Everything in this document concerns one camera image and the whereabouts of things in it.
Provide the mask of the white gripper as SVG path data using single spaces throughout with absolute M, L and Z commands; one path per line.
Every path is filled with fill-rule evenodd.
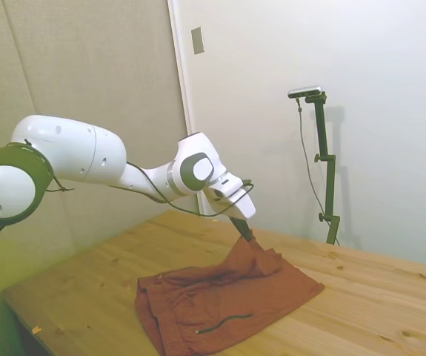
M 246 220 L 256 213 L 256 207 L 247 191 L 247 188 L 240 188 L 229 197 L 220 197 L 219 191 L 207 190 L 207 201 L 215 214 L 229 216 L 236 230 L 250 242 L 253 240 L 253 233 Z

